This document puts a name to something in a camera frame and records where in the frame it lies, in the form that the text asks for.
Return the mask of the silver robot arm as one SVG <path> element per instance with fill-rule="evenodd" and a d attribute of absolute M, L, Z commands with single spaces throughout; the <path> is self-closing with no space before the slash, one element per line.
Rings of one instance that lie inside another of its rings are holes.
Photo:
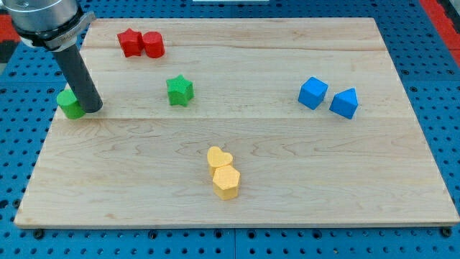
<path fill-rule="evenodd" d="M 77 0 L 1 0 L 14 29 L 29 47 L 53 52 L 76 44 L 77 36 L 94 20 Z"/>

